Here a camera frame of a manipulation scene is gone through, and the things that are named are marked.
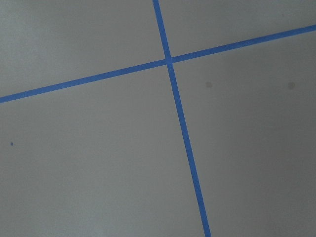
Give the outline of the blue tape line crosswise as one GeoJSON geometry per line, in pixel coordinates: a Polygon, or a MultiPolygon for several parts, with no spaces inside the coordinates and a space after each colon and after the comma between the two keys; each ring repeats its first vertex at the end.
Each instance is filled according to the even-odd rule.
{"type": "MultiPolygon", "coordinates": [[[[195,59],[195,58],[199,58],[199,57],[203,57],[207,55],[212,55],[212,54],[217,54],[217,53],[221,53],[225,51],[234,50],[237,48],[247,47],[250,45],[255,45],[255,44],[264,43],[264,42],[268,42],[272,40],[278,40],[278,39],[282,39],[286,37],[305,34],[305,33],[313,32],[315,30],[316,30],[316,26],[310,25],[310,26],[306,26],[302,28],[297,28],[297,29],[279,32],[279,33],[275,33],[271,35],[261,36],[261,37],[257,37],[253,39],[242,40],[242,41],[229,43],[222,46],[217,46],[217,47],[208,48],[208,49],[204,49],[204,50],[200,50],[196,52],[174,56],[172,57],[172,62],[178,63],[182,61],[187,61],[187,60],[191,60],[191,59],[195,59]]],[[[164,65],[166,65],[166,60],[161,59],[161,60],[157,60],[157,61],[153,61],[153,62],[149,62],[145,64],[140,64],[140,65],[127,67],[127,68],[123,68],[119,70],[114,70],[114,71],[110,71],[110,72],[106,72],[102,74],[88,76],[85,78],[75,79],[75,80],[62,82],[62,83],[58,83],[54,85],[49,85],[49,86],[31,89],[31,90],[27,90],[27,91],[23,91],[19,93],[14,93],[11,95],[1,97],[0,102],[6,103],[9,101],[14,101],[14,100],[19,100],[19,99],[23,99],[27,97],[40,95],[40,94],[45,94],[45,93],[49,93],[49,92],[53,92],[53,91],[57,91],[61,89],[66,89],[66,88],[79,86],[79,85],[83,85],[83,84],[87,84],[87,83],[91,83],[95,81],[122,76],[122,75],[139,72],[139,71],[143,71],[143,70],[147,70],[147,69],[151,69],[155,67],[160,67],[164,65]]]]}

